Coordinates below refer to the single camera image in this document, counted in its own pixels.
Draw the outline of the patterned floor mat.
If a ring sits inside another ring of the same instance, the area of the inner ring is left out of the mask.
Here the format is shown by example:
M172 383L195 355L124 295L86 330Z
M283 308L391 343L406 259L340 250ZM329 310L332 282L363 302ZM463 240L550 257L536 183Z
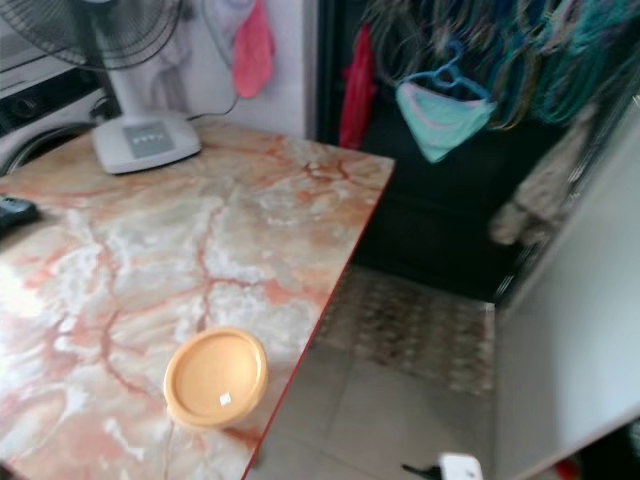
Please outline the patterned floor mat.
M471 396L494 387L495 307L361 266L340 275L317 340Z

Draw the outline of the pale lilac garment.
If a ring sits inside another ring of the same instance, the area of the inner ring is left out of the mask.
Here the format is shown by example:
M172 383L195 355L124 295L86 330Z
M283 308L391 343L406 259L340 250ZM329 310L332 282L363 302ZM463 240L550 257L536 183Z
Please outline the pale lilac garment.
M188 67L195 56L192 28L205 28L225 69L225 79L229 81L234 59L233 40L250 13L250 0L175 0L172 10L175 13L172 35L152 58L154 68L143 84L147 87L148 99L161 108L187 110L182 69Z

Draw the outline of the black remote control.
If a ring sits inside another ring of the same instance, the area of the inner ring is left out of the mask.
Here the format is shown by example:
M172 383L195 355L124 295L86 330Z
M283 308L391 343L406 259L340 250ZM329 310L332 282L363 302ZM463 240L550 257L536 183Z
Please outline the black remote control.
M15 229L40 220L41 214L35 204L24 198L3 196L0 198L0 237L4 238Z

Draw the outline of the coral pink garment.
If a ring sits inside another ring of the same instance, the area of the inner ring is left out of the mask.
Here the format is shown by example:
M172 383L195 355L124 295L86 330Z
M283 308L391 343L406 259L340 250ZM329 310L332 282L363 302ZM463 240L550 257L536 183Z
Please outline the coral pink garment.
M275 42L264 0L241 0L236 6L232 79L242 99L255 99L274 74Z

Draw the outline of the green clothes hangers bundle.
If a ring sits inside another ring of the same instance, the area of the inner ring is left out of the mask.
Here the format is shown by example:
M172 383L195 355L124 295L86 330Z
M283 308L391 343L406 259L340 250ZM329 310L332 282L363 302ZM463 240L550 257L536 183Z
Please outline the green clothes hangers bundle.
M384 86L456 60L490 131L567 124L640 61L640 0L367 0L362 23Z

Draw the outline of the white washing machine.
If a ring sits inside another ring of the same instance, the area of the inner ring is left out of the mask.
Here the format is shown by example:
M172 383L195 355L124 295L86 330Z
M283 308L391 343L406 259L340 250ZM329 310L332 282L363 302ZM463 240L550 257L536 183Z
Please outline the white washing machine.
M8 175L102 122L105 93L95 73L76 68L1 73L0 174Z

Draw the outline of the teal underwear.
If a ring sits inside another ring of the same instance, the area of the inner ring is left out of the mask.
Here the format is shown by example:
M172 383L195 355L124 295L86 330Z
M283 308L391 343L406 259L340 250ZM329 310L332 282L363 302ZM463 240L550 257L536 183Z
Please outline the teal underwear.
M406 81L396 88L396 101L413 140L429 163L439 163L454 148L488 124L495 109L489 92L474 82L463 87L479 93L476 100L458 100Z

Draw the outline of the blue clothes hanger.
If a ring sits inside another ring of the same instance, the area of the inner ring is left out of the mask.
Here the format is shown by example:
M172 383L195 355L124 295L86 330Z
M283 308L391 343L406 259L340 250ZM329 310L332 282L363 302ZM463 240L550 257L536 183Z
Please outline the blue clothes hanger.
M410 84L413 81L429 81L434 83L436 87L443 88L443 90L462 87L474 93L479 100L492 101L492 92L485 88L483 84L465 76L460 69L460 60L463 52L465 52L465 46L458 40L451 40L448 42L448 49L452 52L452 56L447 63L434 70L421 70L421 72L410 74L410 76L404 77L398 83L398 87L406 86L406 84Z

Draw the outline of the round orange lidded container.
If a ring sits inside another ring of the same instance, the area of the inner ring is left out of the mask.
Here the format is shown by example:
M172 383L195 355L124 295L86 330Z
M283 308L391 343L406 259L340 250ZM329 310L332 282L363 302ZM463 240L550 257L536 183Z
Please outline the round orange lidded container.
M187 340L166 366L166 412L192 429L247 419L268 389L268 353L246 330L220 326Z

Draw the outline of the grey fridge door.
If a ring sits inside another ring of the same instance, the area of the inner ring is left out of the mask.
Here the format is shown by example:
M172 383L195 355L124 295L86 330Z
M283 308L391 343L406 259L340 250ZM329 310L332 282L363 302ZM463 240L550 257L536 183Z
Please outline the grey fridge door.
M499 316L489 480L527 480L640 419L640 102Z

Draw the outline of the camouflage pattern cloth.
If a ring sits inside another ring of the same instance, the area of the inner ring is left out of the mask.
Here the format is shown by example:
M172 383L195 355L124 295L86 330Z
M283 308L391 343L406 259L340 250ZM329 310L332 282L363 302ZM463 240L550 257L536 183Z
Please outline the camouflage pattern cloth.
M506 204L489 221L490 241L538 246L561 227L573 183L581 177L599 106L590 102L564 136L540 157Z

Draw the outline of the red garment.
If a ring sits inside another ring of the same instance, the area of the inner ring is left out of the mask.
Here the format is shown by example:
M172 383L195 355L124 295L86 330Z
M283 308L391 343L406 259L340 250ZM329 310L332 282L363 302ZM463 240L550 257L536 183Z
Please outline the red garment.
M340 147L351 150L361 147L369 128L376 88L371 27L365 23L358 29L351 64L346 69L346 91L340 113Z

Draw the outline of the white table fan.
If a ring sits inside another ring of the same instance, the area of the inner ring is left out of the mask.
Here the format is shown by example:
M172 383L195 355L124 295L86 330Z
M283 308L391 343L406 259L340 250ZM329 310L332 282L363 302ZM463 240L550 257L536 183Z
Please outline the white table fan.
M110 174L154 169L201 151L187 116L147 108L127 73L168 45L183 9L183 0L0 0L0 17L28 44L108 77L120 113L93 128L92 141Z

